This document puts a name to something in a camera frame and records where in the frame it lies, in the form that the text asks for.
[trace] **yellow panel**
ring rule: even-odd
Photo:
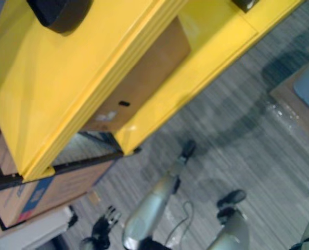
[[[58,34],[24,0],[0,15],[0,127],[25,180],[44,173],[186,0],[94,0]]]
[[[230,0],[190,0],[179,13],[193,49],[163,86],[115,134],[132,153],[301,0],[261,0],[247,14]]]

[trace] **gray carpet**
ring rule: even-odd
[[[242,188],[248,193],[240,208],[249,218],[250,249],[289,249],[309,220],[309,138],[268,93],[308,61],[309,1],[147,139],[141,153],[111,168],[95,187],[102,198],[97,207],[87,198],[75,205],[80,221],[64,234],[71,249],[111,204],[123,217],[111,233],[110,249],[123,249],[123,222],[188,138],[197,141],[196,155],[155,240],[165,241],[184,217],[183,202],[191,200],[195,219],[182,246],[206,249],[220,230],[216,201]],[[178,249],[182,230],[169,246]]]

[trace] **blue label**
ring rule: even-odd
[[[39,201],[41,200],[42,196],[47,191],[49,185],[51,184],[54,177],[49,177],[44,180],[39,181],[39,183],[36,185],[35,189],[33,190],[33,193],[31,197],[29,198],[28,202],[26,203],[23,211],[21,213],[25,213],[27,211],[33,210]]]

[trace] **black cable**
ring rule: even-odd
[[[188,211],[187,211],[187,209],[186,209],[186,205],[187,205],[187,204],[189,204],[189,205],[190,205],[190,208],[191,208],[191,213],[190,213],[190,215],[189,215],[189,213],[188,213]],[[179,249],[182,250],[182,246],[181,246],[182,240],[183,240],[183,238],[185,237],[185,235],[186,235],[187,231],[189,230],[190,225],[191,225],[191,223],[192,223],[192,221],[193,221],[193,219],[194,219],[194,204],[193,204],[193,202],[191,202],[191,201],[186,201],[186,202],[184,202],[184,203],[183,203],[183,210],[184,210],[184,212],[185,212],[186,217],[185,217],[184,219],[182,219],[182,220],[172,229],[172,231],[169,233],[169,236],[167,236],[167,239],[166,239],[165,244],[164,244],[165,246],[167,245],[168,241],[170,240],[170,238],[172,237],[172,235],[173,235],[173,233],[176,231],[176,229],[178,229],[185,221],[187,221],[187,220],[190,218],[189,223],[188,223],[188,225],[186,226],[186,228],[185,228],[185,230],[184,230],[184,232],[183,232],[183,234],[181,235],[181,238],[180,238],[180,240],[179,240]]]

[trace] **cardboard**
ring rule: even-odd
[[[52,176],[0,191],[0,218],[5,227],[27,220],[87,192],[113,161]],[[0,136],[3,174],[17,172],[3,136]]]
[[[297,96],[293,88],[296,80],[300,78],[308,66],[309,64],[302,67],[278,87],[273,89],[271,91],[271,96],[288,112],[294,112],[296,116],[299,116],[297,123],[309,134],[309,106]]]
[[[178,18],[97,109],[82,131],[118,131],[190,53]]]
[[[75,199],[73,199],[72,201],[63,203],[60,206],[54,207],[54,208],[52,208],[52,209],[50,209],[50,210],[48,210],[48,211],[46,211],[46,212],[44,212],[44,213],[42,213],[40,215],[32,217],[32,218],[30,218],[30,219],[28,219],[26,221],[23,221],[22,223],[17,224],[15,226],[11,226],[9,228],[3,228],[3,225],[0,224],[0,238],[4,237],[4,236],[6,236],[6,235],[8,235],[10,233],[13,233],[13,232],[15,232],[17,230],[20,230],[20,229],[26,227],[27,225],[29,225],[29,224],[37,221],[37,220],[40,220],[40,219],[44,218],[47,215],[50,215],[50,214],[55,213],[57,211],[63,210],[65,207],[67,207],[67,206],[71,205],[72,203],[78,201],[83,196],[84,195],[80,195],[80,196],[76,197]]]

